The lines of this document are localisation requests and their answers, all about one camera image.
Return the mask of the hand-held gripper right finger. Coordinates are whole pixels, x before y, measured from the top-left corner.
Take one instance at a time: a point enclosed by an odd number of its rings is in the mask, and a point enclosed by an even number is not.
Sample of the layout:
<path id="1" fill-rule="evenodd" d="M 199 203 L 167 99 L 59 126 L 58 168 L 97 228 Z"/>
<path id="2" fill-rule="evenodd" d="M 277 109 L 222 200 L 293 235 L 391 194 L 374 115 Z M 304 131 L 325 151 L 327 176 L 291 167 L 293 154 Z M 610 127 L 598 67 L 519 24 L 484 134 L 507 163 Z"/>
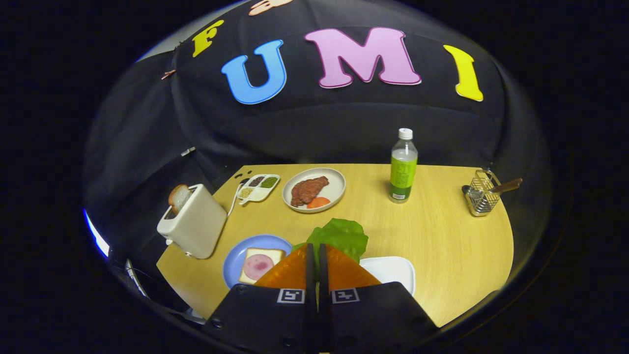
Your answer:
<path id="1" fill-rule="evenodd" d="M 380 282 L 342 251 L 322 244 L 318 343 L 331 354 L 408 354 L 438 333 L 400 282 Z"/>

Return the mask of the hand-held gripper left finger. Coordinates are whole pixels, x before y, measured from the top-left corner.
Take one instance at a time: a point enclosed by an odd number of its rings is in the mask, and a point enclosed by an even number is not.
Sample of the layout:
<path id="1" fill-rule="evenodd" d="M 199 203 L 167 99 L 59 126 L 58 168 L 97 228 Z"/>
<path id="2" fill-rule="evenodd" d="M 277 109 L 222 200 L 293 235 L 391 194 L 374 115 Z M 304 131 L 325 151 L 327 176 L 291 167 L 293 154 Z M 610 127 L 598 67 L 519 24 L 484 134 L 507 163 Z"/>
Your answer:
<path id="1" fill-rule="evenodd" d="M 230 354 L 314 354 L 316 285 L 313 246 L 305 248 L 300 288 L 238 284 L 202 331 Z"/>

